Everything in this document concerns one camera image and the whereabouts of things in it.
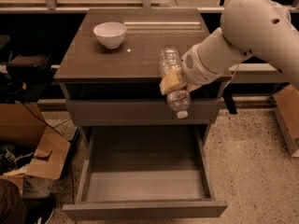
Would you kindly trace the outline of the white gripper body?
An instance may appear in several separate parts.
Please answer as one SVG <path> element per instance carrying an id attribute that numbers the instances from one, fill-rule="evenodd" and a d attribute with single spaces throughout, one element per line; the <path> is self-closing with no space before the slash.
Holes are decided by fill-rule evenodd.
<path id="1" fill-rule="evenodd" d="M 199 48 L 199 44 L 194 45 L 182 56 L 182 73 L 189 84 L 206 85 L 221 77 L 223 72 L 214 73 L 208 70 L 199 58 Z"/>

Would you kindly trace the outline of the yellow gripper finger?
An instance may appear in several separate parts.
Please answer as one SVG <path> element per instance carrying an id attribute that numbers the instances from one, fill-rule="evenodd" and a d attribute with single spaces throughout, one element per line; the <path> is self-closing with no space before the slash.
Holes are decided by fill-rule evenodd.
<path id="1" fill-rule="evenodd" d="M 187 85 L 181 68 L 172 67 L 160 82 L 160 91 L 166 95 Z"/>
<path id="2" fill-rule="evenodd" d="M 197 89 L 199 89 L 201 87 L 202 87 L 202 85 L 187 84 L 187 89 L 188 89 L 189 92 L 195 91 L 195 90 L 197 90 Z"/>

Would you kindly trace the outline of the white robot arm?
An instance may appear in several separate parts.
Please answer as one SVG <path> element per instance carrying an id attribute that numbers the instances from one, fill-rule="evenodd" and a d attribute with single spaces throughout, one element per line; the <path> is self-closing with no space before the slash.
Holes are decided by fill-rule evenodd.
<path id="1" fill-rule="evenodd" d="M 299 89 L 299 32 L 288 9 L 271 0 L 232 0 L 221 13 L 221 26 L 166 72 L 161 94 L 190 91 L 209 84 L 250 57 L 272 65 Z"/>

